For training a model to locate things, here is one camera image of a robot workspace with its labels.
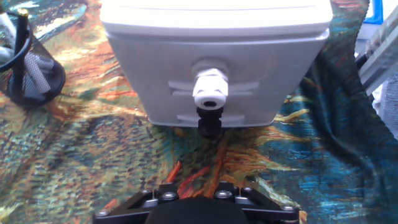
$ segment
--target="white object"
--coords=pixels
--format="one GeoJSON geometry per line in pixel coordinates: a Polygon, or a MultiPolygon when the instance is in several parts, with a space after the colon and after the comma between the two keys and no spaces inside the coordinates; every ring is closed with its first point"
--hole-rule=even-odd
{"type": "Polygon", "coordinates": [[[382,0],[383,2],[383,18],[386,20],[393,12],[393,10],[398,6],[398,1],[396,0],[382,0]]]}
{"type": "Polygon", "coordinates": [[[17,36],[17,29],[15,28],[14,24],[11,22],[6,12],[0,14],[0,25],[2,27],[1,29],[3,29],[4,35],[6,36],[11,48],[14,49],[16,36],[17,36]]]}
{"type": "Polygon", "coordinates": [[[36,100],[44,100],[45,97],[41,95],[35,85],[35,81],[33,81],[32,76],[29,74],[24,76],[24,97],[32,98],[36,100]]]}
{"type": "MultiPolygon", "coordinates": [[[[217,96],[225,101],[222,126],[271,124],[325,43],[333,17],[329,0],[102,3],[101,20],[125,76],[149,120],[166,126],[197,127],[202,101],[193,90],[205,85],[192,66],[213,58],[229,70],[225,100],[217,96]]],[[[225,86],[217,82],[208,89],[225,86]]]]}
{"type": "Polygon", "coordinates": [[[0,65],[4,65],[14,57],[14,51],[7,47],[0,47],[0,65]]]}
{"type": "Polygon", "coordinates": [[[39,57],[36,57],[33,53],[28,52],[25,56],[24,65],[27,73],[31,79],[35,81],[36,88],[39,93],[46,93],[51,90],[51,86],[44,77],[42,70],[39,68],[38,62],[39,57]]]}
{"type": "Polygon", "coordinates": [[[374,15],[374,9],[373,9],[373,0],[369,0],[369,7],[368,7],[368,12],[366,13],[366,18],[372,18],[374,15]]]}
{"type": "Polygon", "coordinates": [[[366,43],[366,63],[359,70],[366,93],[372,94],[389,77],[398,74],[398,7],[366,43]]]}
{"type": "Polygon", "coordinates": [[[228,96],[228,79],[222,71],[212,68],[197,75],[193,87],[195,104],[205,110],[217,110],[225,105],[228,96]]]}

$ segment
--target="box lid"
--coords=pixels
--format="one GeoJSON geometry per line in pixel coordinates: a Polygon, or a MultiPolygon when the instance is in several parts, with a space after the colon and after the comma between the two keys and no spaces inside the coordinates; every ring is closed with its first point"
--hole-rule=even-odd
{"type": "Polygon", "coordinates": [[[103,0],[109,34],[161,36],[320,35],[333,17],[329,0],[103,0]]]}

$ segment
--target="black metal bracket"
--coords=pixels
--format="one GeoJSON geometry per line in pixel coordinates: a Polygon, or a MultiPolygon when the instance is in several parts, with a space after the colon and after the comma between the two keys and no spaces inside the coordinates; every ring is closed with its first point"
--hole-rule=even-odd
{"type": "Polygon", "coordinates": [[[248,221],[298,224],[299,209],[290,204],[278,205],[257,190],[239,189],[227,182],[219,184],[213,199],[179,199],[176,186],[164,184],[155,191],[138,192],[114,210],[100,210],[92,219],[93,224],[219,223],[220,220],[233,224],[248,221]]]}

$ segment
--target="pen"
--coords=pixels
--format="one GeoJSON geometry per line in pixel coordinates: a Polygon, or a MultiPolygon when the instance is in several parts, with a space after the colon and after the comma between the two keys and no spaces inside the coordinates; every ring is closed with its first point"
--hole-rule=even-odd
{"type": "MultiPolygon", "coordinates": [[[[14,55],[17,55],[18,52],[23,48],[28,31],[28,16],[29,12],[26,9],[18,9],[18,20],[17,20],[17,30],[16,30],[16,41],[15,41],[15,49],[14,55]]],[[[22,96],[23,93],[23,82],[24,82],[24,60],[25,58],[21,58],[18,60],[13,66],[13,78],[12,78],[12,92],[13,94],[22,96]]]]}

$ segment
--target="teal fabric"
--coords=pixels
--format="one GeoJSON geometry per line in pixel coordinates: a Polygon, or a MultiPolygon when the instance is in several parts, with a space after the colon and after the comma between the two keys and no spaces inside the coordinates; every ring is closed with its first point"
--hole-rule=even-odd
{"type": "Polygon", "coordinates": [[[276,203],[299,206],[302,223],[396,222],[398,143],[353,56],[367,0],[331,0],[330,37],[271,126],[229,129],[216,141],[148,122],[104,37],[99,1],[29,4],[67,82],[36,110],[0,97],[3,223],[88,223],[95,210],[168,179],[192,197],[221,180],[245,186],[245,177],[276,203]]]}

